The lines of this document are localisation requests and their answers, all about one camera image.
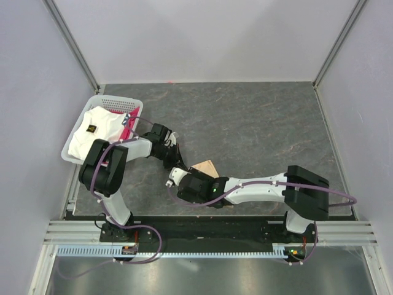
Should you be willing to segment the white plastic basket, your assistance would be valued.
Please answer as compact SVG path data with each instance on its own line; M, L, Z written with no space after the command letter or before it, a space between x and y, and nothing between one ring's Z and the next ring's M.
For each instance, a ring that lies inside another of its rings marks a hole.
M112 95L91 97L80 113L62 149L61 158L83 164L94 140L109 142L134 137L143 102Z

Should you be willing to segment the pink cloth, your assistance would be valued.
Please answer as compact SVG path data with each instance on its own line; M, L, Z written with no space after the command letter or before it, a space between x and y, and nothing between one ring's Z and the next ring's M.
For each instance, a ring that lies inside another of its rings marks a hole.
M121 113L119 111L112 112L115 114L115 119L113 123L111 123L111 141L126 140L134 135L134 124L136 123L136 117L139 114L139 110L140 107L129 113Z

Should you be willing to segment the peach satin napkin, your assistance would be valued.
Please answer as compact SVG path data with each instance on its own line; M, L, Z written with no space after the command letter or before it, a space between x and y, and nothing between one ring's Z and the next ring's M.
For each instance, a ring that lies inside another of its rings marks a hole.
M196 173L203 180L201 191L197 194L199 203L212 201L224 194L225 185L229 178L219 176L211 160L194 164L190 171Z

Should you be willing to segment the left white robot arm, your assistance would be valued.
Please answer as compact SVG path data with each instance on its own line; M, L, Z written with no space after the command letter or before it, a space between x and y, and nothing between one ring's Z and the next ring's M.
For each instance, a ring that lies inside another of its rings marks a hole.
M107 221L114 225L114 235L122 242L130 241L135 233L131 211L120 191L126 163L148 157L161 160L166 170L187 169L175 133L154 123L149 132L127 140L94 140L79 172L79 182L96 198Z

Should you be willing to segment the right aluminium frame post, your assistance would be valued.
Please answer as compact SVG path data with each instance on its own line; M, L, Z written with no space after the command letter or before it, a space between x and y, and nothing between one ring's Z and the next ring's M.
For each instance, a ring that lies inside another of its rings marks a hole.
M318 88L323 78L327 74L327 71L329 70L332 63L334 62L336 56L341 50L343 44L345 43L347 37L352 31L354 25L356 24L357 19L360 17L367 3L368 0L357 0L354 7L351 9L351 12L348 15L343 27L340 29L340 32L337 38L335 39L333 46L329 50L328 55L326 56L320 70L318 71L316 78L312 82L313 88L315 90Z

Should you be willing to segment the aluminium frame post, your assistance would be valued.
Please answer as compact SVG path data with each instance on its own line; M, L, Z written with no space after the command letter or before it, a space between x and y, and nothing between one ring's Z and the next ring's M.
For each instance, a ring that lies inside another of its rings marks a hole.
M340 32L337 38L335 39L333 46L329 50L328 55L326 56L320 70L318 71L316 78L312 82L313 88L315 90L318 88L323 78L327 74L327 71L329 70L332 63L334 62L336 56L341 50L343 44L345 43L347 37L352 31L354 25L356 24L357 19L360 17L367 3L368 0L357 0L354 7L351 9L351 12L348 15L343 27L340 29Z
M77 63L79 64L82 72L84 73L85 77L87 78L88 83L92 87L95 94L99 94L100 91L100 84L96 80L92 70L90 69L85 57L83 56L79 46L77 45L74 36L71 33L64 17L62 16L58 6L56 5L55 1L53 0L43 0L44 5L46 6L47 10L49 11L53 21L55 22L56 26L58 27L61 35L63 36L64 40L66 41L69 49L71 50L74 58L76 59Z

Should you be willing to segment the white cloth with logo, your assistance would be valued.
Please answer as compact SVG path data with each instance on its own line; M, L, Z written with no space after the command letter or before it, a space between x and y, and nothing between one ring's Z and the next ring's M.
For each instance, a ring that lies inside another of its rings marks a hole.
M68 147L68 154L79 160L85 160L94 140L110 140L111 123L115 114L97 106L84 113L82 123L73 133Z

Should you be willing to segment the left aluminium frame post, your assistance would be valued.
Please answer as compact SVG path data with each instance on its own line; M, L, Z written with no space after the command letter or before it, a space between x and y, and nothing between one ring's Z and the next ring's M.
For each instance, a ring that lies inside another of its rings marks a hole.
M100 91L100 84L96 80L92 70L90 69L85 57L83 56L79 46L77 45L74 36L71 33L64 17L62 16L58 6L56 5L55 1L53 0L43 0L44 5L46 6L47 10L49 11L53 21L55 22L56 26L58 27L61 35L63 36L64 40L66 41L69 49L71 50L74 58L76 59L77 63L79 64L82 72L84 73L85 77L87 78L88 83L92 87L95 94L99 94Z

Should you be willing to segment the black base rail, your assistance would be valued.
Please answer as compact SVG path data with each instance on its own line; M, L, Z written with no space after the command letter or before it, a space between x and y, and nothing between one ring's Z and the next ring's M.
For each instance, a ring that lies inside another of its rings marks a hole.
M137 216L128 230L105 222L99 240L135 242L150 251L267 251L275 243L313 243L315 233L314 224L291 233L275 216Z

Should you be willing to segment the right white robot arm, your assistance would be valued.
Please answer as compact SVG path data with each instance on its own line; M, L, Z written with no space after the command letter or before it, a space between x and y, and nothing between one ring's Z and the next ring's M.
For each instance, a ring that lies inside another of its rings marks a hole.
M289 210L281 234L288 242L297 241L313 222L329 218L329 181L296 165L289 166L285 173L251 179L214 178L195 168L173 168L168 185L177 188L177 198L196 207L285 203Z

